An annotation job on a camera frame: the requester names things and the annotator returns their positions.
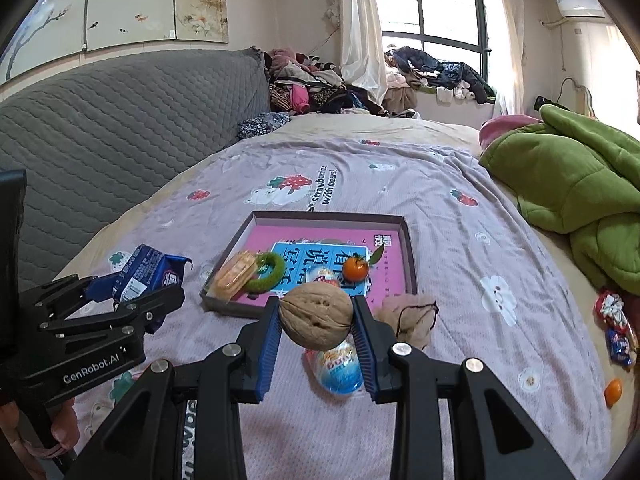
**finger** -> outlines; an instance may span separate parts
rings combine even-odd
[[[51,424],[51,434],[65,449],[71,449],[80,440],[78,416],[73,409],[73,399],[62,404],[62,409]]]
[[[11,444],[11,447],[14,449],[16,455],[20,459],[20,462],[22,462],[22,465],[29,474],[35,478],[35,480],[47,480],[47,475],[44,473],[44,469],[42,469],[42,466],[40,466],[38,461],[25,449],[22,441],[16,440]]]
[[[15,402],[0,406],[0,428],[17,428],[20,410]]]

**tray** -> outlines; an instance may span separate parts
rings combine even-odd
[[[346,282],[340,269],[348,256],[370,255],[385,243],[382,259],[371,267],[365,283]],[[234,254],[276,250],[285,259],[287,271],[270,292],[249,297],[238,293],[224,303],[214,298],[209,287],[213,276]],[[253,211],[238,229],[207,278],[200,296],[206,310],[226,316],[260,317],[267,298],[282,296],[305,282],[305,272],[316,265],[331,267],[338,275],[340,287],[350,296],[364,294],[375,312],[386,296],[416,294],[414,254],[409,231],[401,216],[303,212]]]

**pile of clothes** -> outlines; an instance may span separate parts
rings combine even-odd
[[[395,88],[419,89],[421,86],[437,88],[438,100],[444,103],[452,102],[455,97],[475,99],[478,104],[484,104],[490,97],[495,97],[494,89],[466,63],[440,62],[426,52],[410,46],[389,50],[385,60],[386,80],[390,89],[385,102],[387,99],[398,98],[399,92]],[[398,76],[404,76],[405,85],[402,85]]]
[[[271,110],[301,115],[363,113],[387,117],[367,91],[347,85],[333,63],[279,48],[264,54]]]

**candy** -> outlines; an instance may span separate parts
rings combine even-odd
[[[216,272],[209,287],[210,293],[220,301],[228,303],[258,270],[255,254],[241,251],[232,256]]]
[[[622,397],[622,381],[613,379],[604,390],[604,399],[607,407],[611,408]]]
[[[619,334],[626,335],[628,321],[626,320],[625,313],[622,312],[624,306],[625,303],[619,294],[604,289],[596,300],[593,309],[596,316],[603,322],[614,328]]]
[[[311,267],[311,269],[305,273],[305,281],[307,283],[325,282],[340,288],[340,282],[338,281],[337,276],[331,269],[329,269],[329,267]]]
[[[332,394],[349,395],[362,386],[360,362],[350,336],[326,352],[305,350],[305,357],[318,383]]]
[[[606,337],[611,360],[627,369],[633,367],[635,359],[631,355],[632,351],[629,348],[629,341],[626,337],[612,328],[607,328]]]

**green blanket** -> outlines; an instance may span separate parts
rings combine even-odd
[[[527,222],[570,236],[596,288],[610,278],[640,294],[640,142],[552,105],[540,113],[543,124],[494,140],[480,164],[513,189]]]

